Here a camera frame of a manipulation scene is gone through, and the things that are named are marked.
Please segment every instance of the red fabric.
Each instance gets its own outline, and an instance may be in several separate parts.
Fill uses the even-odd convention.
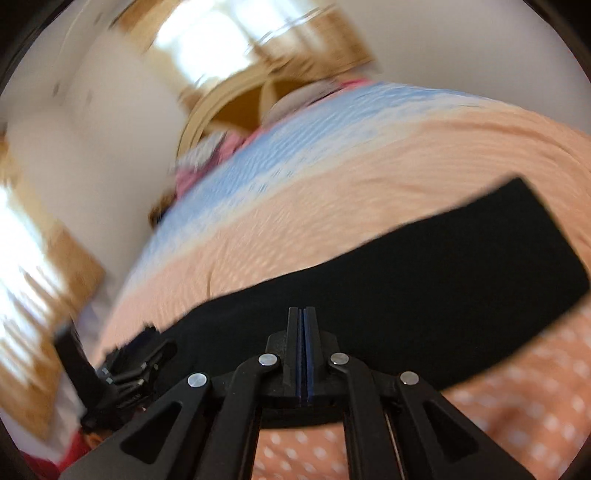
[[[88,452],[90,452],[90,447],[84,440],[82,432],[78,430],[72,437],[72,442],[68,452],[66,453],[66,456],[61,460],[60,463],[57,464],[57,467],[59,468],[60,472],[63,472],[75,461],[84,457],[84,455],[86,455]]]
[[[26,453],[22,453],[28,466],[39,477],[40,480],[58,480],[60,474],[73,464],[78,459],[84,457],[90,452],[90,447],[85,442],[82,432],[80,430],[72,437],[72,443],[66,453],[66,456],[57,465],[49,460],[43,460],[33,457]]]
[[[23,458],[27,462],[27,465],[33,473],[39,477],[40,480],[58,480],[60,477],[60,471],[58,470],[55,463],[49,460],[43,460],[40,458],[32,457],[27,453],[21,452]]]

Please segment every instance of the wooden headboard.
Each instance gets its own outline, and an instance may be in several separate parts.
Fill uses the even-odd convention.
[[[220,82],[197,102],[181,135],[177,158],[215,130],[237,130],[248,136],[277,100],[308,81],[277,76],[256,64]]]

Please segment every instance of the curtain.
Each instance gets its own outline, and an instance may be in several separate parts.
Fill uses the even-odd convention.
[[[103,276],[44,211],[0,141],[0,407],[41,440],[61,376],[53,333],[76,318]]]
[[[257,62],[318,80],[374,59],[340,9],[319,0],[137,0],[117,26],[189,110]]]

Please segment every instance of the ceiling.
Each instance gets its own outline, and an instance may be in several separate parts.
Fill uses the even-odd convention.
[[[74,0],[21,60],[0,97],[0,122],[59,102],[96,37],[130,3]]]

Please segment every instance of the pillow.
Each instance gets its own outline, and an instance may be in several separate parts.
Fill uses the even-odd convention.
[[[193,186],[203,180],[212,170],[230,159],[246,141],[240,133],[229,131],[217,146],[212,156],[199,168],[178,167],[176,170],[176,198],[183,197]]]
[[[268,128],[279,120],[284,119],[286,116],[296,113],[298,110],[307,107],[340,89],[340,83],[335,80],[319,80],[318,82],[298,88],[285,95],[271,107],[263,117],[261,126]]]
[[[199,170],[207,164],[225,136],[226,132],[214,132],[202,138],[195,147],[174,162],[171,171],[176,172],[180,168]]]

